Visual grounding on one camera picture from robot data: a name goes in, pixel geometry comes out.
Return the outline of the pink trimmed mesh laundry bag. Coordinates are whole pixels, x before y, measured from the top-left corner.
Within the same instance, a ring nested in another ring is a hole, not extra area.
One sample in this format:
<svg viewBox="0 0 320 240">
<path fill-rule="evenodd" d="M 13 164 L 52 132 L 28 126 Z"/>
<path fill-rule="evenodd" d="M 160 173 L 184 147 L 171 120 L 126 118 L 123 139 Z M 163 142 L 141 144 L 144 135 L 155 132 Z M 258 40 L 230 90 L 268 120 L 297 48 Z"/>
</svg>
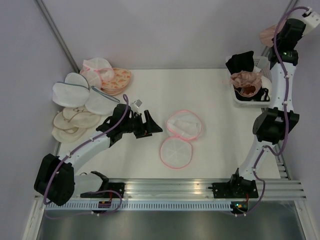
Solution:
<svg viewBox="0 0 320 240">
<path fill-rule="evenodd" d="M 192 160 L 191 142 L 201 135 L 203 123 L 194 112 L 180 110 L 168 118 L 166 129 L 170 136 L 162 142 L 159 150 L 160 159 L 171 169 L 183 169 Z"/>
</svg>

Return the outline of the pale pink bra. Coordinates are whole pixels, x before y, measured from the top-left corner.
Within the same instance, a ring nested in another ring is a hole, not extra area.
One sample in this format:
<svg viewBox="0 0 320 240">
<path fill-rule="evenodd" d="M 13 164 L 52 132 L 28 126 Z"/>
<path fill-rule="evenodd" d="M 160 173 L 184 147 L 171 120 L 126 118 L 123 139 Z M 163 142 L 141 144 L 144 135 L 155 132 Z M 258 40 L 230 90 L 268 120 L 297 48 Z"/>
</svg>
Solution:
<svg viewBox="0 0 320 240">
<path fill-rule="evenodd" d="M 259 33 L 259 40 L 262 45 L 268 48 L 271 48 L 274 45 L 273 38 L 276 32 L 276 28 L 277 28 L 277 25 L 275 24 Z"/>
</svg>

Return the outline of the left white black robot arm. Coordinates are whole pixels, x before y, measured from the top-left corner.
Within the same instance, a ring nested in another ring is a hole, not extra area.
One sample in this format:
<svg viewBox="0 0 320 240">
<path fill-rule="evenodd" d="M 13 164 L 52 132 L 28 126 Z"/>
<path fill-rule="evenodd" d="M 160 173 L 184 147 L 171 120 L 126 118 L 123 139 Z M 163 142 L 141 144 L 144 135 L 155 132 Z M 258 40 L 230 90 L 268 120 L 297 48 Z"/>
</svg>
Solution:
<svg viewBox="0 0 320 240">
<path fill-rule="evenodd" d="M 97 154 L 109 149 L 124 134 L 135 138 L 150 137 L 163 129 L 153 120 L 148 110 L 137 113 L 127 104 L 118 104 L 111 116 L 99 125 L 93 136 L 75 149 L 63 154 L 44 156 L 34 183 L 34 190 L 43 195 L 45 205 L 66 204 L 73 196 L 104 198 L 117 191 L 109 186 L 109 178 L 98 171 L 85 175 L 76 172 Z"/>
</svg>

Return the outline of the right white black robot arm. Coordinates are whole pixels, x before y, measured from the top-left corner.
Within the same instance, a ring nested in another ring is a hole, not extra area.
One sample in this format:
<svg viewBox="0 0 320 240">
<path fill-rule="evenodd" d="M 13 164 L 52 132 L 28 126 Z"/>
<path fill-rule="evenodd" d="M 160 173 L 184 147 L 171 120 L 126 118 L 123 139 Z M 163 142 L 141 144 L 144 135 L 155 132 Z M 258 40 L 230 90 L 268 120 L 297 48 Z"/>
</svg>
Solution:
<svg viewBox="0 0 320 240">
<path fill-rule="evenodd" d="M 281 20 L 280 25 L 282 29 L 274 32 L 274 43 L 268 54 L 271 99 L 268 107 L 255 119 L 252 146 L 245 161 L 231 177 L 235 181 L 228 185 L 229 194 L 235 198 L 246 192 L 245 183 L 251 184 L 258 179 L 257 170 L 265 154 L 278 155 L 274 147 L 279 141 L 286 144 L 290 131 L 300 119 L 299 114 L 294 112 L 292 88 L 299 59 L 295 47 L 303 37 L 306 24 L 302 20 L 289 18 Z"/>
</svg>

